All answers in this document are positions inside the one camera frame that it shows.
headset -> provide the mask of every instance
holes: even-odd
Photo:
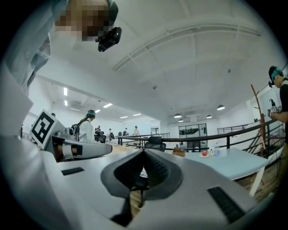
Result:
[[[95,119],[95,117],[96,117],[96,113],[95,113],[95,111],[94,110],[89,110],[88,112],[87,112],[87,117],[88,118],[94,118]]]
[[[269,77],[270,77],[270,80],[268,82],[268,85],[270,88],[273,87],[274,84],[274,79],[277,75],[280,75],[280,76],[284,76],[284,73],[282,72],[282,70],[280,70],[278,67],[275,67],[275,66],[271,66],[270,69],[269,69]]]

white shirt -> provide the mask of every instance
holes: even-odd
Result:
[[[89,120],[84,121],[80,125],[79,142],[96,143],[94,137],[94,128]]]
[[[134,129],[134,133],[133,133],[133,135],[134,135],[134,136],[138,136],[138,135],[140,135],[138,129]]]

doorway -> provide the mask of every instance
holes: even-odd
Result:
[[[151,135],[159,134],[159,128],[151,128]]]

black rubber pad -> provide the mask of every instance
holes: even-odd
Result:
[[[84,169],[78,167],[78,168],[71,168],[71,169],[63,170],[62,173],[63,173],[64,176],[67,176],[67,175],[79,173],[79,172],[82,172],[82,171],[84,171]]]
[[[245,215],[238,205],[220,187],[208,189],[208,192],[225,214],[229,223],[233,223]]]

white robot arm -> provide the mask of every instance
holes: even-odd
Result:
[[[45,151],[53,153],[55,146],[62,146],[63,158],[90,159],[112,152],[110,144],[93,144],[75,140],[75,129],[64,127],[50,113],[43,110],[30,130],[37,144]]]

